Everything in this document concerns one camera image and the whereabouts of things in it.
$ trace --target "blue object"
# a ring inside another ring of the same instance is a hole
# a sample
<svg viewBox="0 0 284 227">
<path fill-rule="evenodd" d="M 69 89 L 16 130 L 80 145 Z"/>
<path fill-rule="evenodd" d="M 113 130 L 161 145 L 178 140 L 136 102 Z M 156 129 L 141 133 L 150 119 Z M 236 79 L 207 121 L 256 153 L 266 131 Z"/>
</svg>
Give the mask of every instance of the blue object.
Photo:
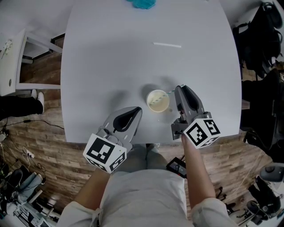
<svg viewBox="0 0 284 227">
<path fill-rule="evenodd" d="M 135 8 L 139 9 L 150 9 L 156 4 L 156 0 L 127 0 L 132 2 L 132 5 Z"/>
</svg>

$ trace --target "black device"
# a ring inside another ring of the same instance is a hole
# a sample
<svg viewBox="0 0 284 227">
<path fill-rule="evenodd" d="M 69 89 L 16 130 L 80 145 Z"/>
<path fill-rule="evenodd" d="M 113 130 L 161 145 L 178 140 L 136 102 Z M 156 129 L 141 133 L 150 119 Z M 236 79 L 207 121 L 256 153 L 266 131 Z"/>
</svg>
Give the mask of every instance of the black device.
<svg viewBox="0 0 284 227">
<path fill-rule="evenodd" d="M 175 157 L 171 162 L 168 163 L 166 169 L 178 174 L 182 178 L 186 178 L 186 164 L 177 157 Z"/>
</svg>

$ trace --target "paper cup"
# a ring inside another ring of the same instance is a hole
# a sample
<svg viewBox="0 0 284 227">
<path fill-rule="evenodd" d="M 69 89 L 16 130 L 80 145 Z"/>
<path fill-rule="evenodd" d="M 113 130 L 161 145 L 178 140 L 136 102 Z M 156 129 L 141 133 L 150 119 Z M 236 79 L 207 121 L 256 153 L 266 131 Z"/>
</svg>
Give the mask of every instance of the paper cup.
<svg viewBox="0 0 284 227">
<path fill-rule="evenodd" d="M 170 98 L 169 98 L 168 94 L 166 92 L 164 92 L 163 90 L 153 90 L 147 95 L 146 103 L 152 111 L 154 111 L 156 113 L 160 113 L 160 112 L 165 111 L 169 107 Z"/>
</svg>

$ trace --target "white table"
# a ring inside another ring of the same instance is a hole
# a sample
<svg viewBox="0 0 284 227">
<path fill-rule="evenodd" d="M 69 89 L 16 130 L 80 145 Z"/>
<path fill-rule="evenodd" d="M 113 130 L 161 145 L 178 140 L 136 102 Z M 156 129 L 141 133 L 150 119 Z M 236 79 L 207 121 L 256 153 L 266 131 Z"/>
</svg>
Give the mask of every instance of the white table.
<svg viewBox="0 0 284 227">
<path fill-rule="evenodd" d="M 60 85 L 20 83 L 22 62 L 29 64 L 33 62 L 22 59 L 26 42 L 62 53 L 62 48 L 23 29 L 12 39 L 12 47 L 8 53 L 3 53 L 3 51 L 0 53 L 0 96 L 14 93 L 16 90 L 60 89 Z"/>
<path fill-rule="evenodd" d="M 86 143 L 110 113 L 129 106 L 143 109 L 133 143 L 172 142 L 170 125 L 179 117 L 173 94 L 173 111 L 159 114 L 148 109 L 145 97 L 153 89 L 170 91 L 181 84 L 211 111 L 222 136 L 239 133 L 239 62 L 217 0 L 158 0 L 149 10 L 126 0 L 77 1 L 61 66 L 68 142 Z"/>
</svg>

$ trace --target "power strip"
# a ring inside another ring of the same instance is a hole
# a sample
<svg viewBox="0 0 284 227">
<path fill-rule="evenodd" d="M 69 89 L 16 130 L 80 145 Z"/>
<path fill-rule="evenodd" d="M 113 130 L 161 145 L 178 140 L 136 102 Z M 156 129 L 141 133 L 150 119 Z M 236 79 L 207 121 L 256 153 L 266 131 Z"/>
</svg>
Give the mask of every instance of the power strip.
<svg viewBox="0 0 284 227">
<path fill-rule="evenodd" d="M 35 155 L 32 152 L 30 152 L 28 149 L 27 149 L 27 153 L 28 153 L 28 156 L 30 156 L 31 158 L 35 157 Z"/>
</svg>

